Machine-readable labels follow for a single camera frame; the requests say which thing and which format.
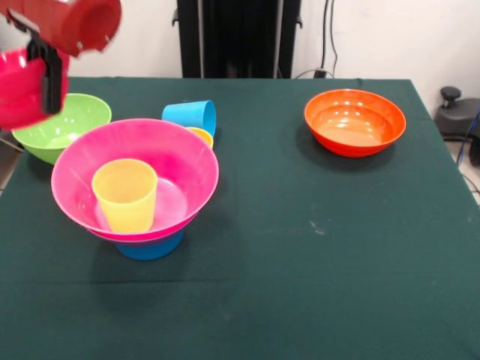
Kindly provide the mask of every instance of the black stand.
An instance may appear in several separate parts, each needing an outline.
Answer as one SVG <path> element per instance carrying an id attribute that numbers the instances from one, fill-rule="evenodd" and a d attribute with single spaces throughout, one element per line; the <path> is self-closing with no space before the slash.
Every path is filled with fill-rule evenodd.
<path id="1" fill-rule="evenodd" d="M 300 3 L 177 0 L 183 77 L 290 78 Z"/>

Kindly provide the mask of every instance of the red bowl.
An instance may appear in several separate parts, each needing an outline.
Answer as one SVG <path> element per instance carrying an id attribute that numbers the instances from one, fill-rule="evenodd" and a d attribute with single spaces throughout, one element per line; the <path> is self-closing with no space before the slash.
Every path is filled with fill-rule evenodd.
<path id="1" fill-rule="evenodd" d="M 313 97 L 305 107 L 304 116 L 320 144 L 348 158 L 381 152 L 407 128 L 405 115 L 390 100 L 348 88 Z"/>
<path id="2" fill-rule="evenodd" d="M 63 103 L 68 90 L 70 57 L 60 52 L 58 55 L 62 60 Z M 25 48 L 0 54 L 0 128 L 24 128 L 50 117 L 42 110 L 41 85 L 44 74 L 44 61 L 36 58 L 27 62 Z"/>

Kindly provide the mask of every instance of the cable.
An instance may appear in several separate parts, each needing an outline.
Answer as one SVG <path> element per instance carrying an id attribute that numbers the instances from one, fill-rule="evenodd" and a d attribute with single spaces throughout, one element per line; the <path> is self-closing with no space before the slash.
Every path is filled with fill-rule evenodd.
<path id="1" fill-rule="evenodd" d="M 463 139 L 462 145 L 461 145 L 461 147 L 460 147 L 460 151 L 458 152 L 458 156 L 457 156 L 457 166 L 460 166 L 460 164 L 462 164 L 462 160 L 464 159 L 464 147 L 465 147 L 465 143 L 467 142 L 468 137 L 470 136 L 470 134 L 472 133 L 472 131 L 475 130 L 475 127 L 476 127 L 477 124 L 479 123 L 479 117 L 480 117 L 480 109 L 478 109 L 477 115 L 476 115 L 475 118 L 473 119 L 472 124 L 470 125 L 468 131 L 467 131 L 466 134 L 465 134 L 465 138 Z"/>
<path id="2" fill-rule="evenodd" d="M 335 76 L 333 76 L 333 73 L 331 73 L 330 71 L 325 70 L 325 69 L 321 69 L 321 68 L 318 67 L 317 69 L 310 69 L 310 70 L 304 71 L 303 73 L 300 73 L 299 75 L 295 76 L 295 79 L 299 79 L 301 76 L 303 76 L 305 74 L 311 73 L 312 71 L 318 71 L 318 70 L 325 71 L 328 75 L 330 75 L 332 77 L 332 79 L 335 78 Z"/>
<path id="3" fill-rule="evenodd" d="M 322 45 L 322 64 L 321 68 L 325 67 L 326 43 L 327 43 L 327 11 L 329 9 L 329 0 L 325 0 L 325 7 L 323 8 L 323 45 Z"/>
<path id="4" fill-rule="evenodd" d="M 330 8 L 330 43 L 331 43 L 331 49 L 333 50 L 333 53 L 335 55 L 335 60 L 333 61 L 333 70 L 331 71 L 333 73 L 333 77 L 335 77 L 335 68 L 337 67 L 337 61 L 338 61 L 338 54 L 337 50 L 335 49 L 335 42 L 333 40 L 333 9 L 335 6 L 335 0 L 331 0 L 331 8 Z"/>
<path id="5" fill-rule="evenodd" d="M 478 187 L 477 185 L 475 185 L 475 182 L 473 182 L 472 179 L 469 178 L 468 176 L 466 176 L 465 174 L 462 174 L 462 175 L 463 175 L 463 177 L 472 185 L 472 187 L 473 187 L 472 192 L 473 192 L 473 193 L 480 194 L 480 189 L 479 189 L 479 187 Z"/>
<path id="6" fill-rule="evenodd" d="M 18 152 L 23 152 L 23 150 L 19 146 L 16 146 L 15 144 L 13 144 L 10 141 L 5 140 L 1 137 L 0 137 L 0 143 L 4 143 L 6 146 L 10 146 L 12 149 L 17 150 Z"/>

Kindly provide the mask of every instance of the power cord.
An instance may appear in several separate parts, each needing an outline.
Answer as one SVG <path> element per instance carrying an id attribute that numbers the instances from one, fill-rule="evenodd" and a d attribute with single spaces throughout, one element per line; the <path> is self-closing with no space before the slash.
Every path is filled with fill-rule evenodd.
<path id="1" fill-rule="evenodd" d="M 325 0 L 325 7 L 323 8 L 323 35 L 322 35 L 322 64 L 320 68 L 325 67 L 326 46 L 327 46 L 327 12 L 329 10 L 329 0 Z"/>
<path id="2" fill-rule="evenodd" d="M 331 0 L 331 7 L 330 7 L 330 43 L 331 43 L 331 49 L 333 50 L 333 53 L 335 55 L 335 60 L 333 61 L 333 77 L 335 77 L 335 68 L 337 67 L 337 61 L 338 61 L 338 54 L 337 50 L 335 49 L 335 42 L 333 40 L 333 9 L 335 6 L 335 0 Z"/>
<path id="3" fill-rule="evenodd" d="M 472 185 L 473 187 L 473 190 L 471 190 L 473 193 L 477 193 L 478 195 L 480 195 L 480 189 L 477 185 L 475 185 L 475 182 L 472 181 L 471 178 L 469 178 L 468 176 L 466 176 L 465 174 L 462 174 L 463 177 Z"/>
<path id="4" fill-rule="evenodd" d="M 335 0 L 331 0 L 331 7 L 330 7 L 330 42 L 331 42 L 331 49 L 333 50 L 333 53 L 334 53 L 333 71 L 330 72 L 325 69 L 326 42 L 327 42 L 327 38 L 326 38 L 327 15 L 329 12 L 329 1 L 330 0 L 325 0 L 325 7 L 323 8 L 322 64 L 320 65 L 320 67 L 316 69 L 310 69 L 310 70 L 304 71 L 303 73 L 300 73 L 295 77 L 295 79 L 299 79 L 303 75 L 311 73 L 312 71 L 315 71 L 316 78 L 324 78 L 326 74 L 330 75 L 332 79 L 335 78 L 335 69 L 337 67 L 337 62 L 338 62 L 338 53 L 337 53 L 337 49 L 335 48 L 335 41 L 333 36 L 333 13 L 334 13 Z"/>
<path id="5" fill-rule="evenodd" d="M 299 75 L 295 76 L 295 79 L 299 79 L 300 77 L 304 76 L 305 74 L 311 73 L 312 71 L 325 71 L 325 73 L 330 75 L 332 79 L 335 78 L 333 73 L 331 73 L 330 71 L 318 67 L 317 69 L 310 69 L 310 70 L 304 71 L 303 73 L 300 73 Z"/>
<path id="6" fill-rule="evenodd" d="M 477 124 L 479 123 L 479 117 L 480 117 L 480 109 L 478 109 L 477 115 L 473 119 L 472 124 L 470 124 L 470 127 L 466 132 L 465 137 L 463 138 L 462 145 L 460 146 L 460 151 L 458 152 L 458 156 L 457 156 L 457 166 L 460 166 L 460 164 L 462 164 L 462 160 L 464 159 L 465 144 L 467 143 L 470 134 L 472 133 L 472 131 L 475 130 Z"/>

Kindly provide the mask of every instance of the bowl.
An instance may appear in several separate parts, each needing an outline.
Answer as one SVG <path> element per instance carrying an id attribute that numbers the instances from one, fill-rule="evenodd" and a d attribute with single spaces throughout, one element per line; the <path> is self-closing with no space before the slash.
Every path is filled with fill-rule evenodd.
<path id="1" fill-rule="evenodd" d="M 61 99 L 68 90 L 70 56 L 58 52 L 62 61 Z M 24 128 L 47 119 L 42 110 L 42 83 L 45 63 L 41 58 L 27 61 L 26 48 L 3 52 L 0 56 L 0 128 Z"/>
<path id="2" fill-rule="evenodd" d="M 15 139 L 37 158 L 54 164 L 64 149 L 82 134 L 108 124 L 112 110 L 98 97 L 68 94 L 63 110 L 40 124 L 12 131 Z"/>
<path id="3" fill-rule="evenodd" d="M 397 141 L 407 127 L 404 114 L 390 100 L 348 88 L 313 97 L 304 116 L 320 144 L 348 158 L 381 152 Z"/>
<path id="4" fill-rule="evenodd" d="M 158 175 L 153 226 L 141 233 L 111 231 L 92 191 L 102 165 L 121 158 L 144 161 Z M 213 150 L 186 128 L 151 118 L 100 126 L 66 148 L 52 172 L 58 207 L 73 221 L 117 245 L 146 245 L 183 230 L 210 200 L 219 168 Z"/>

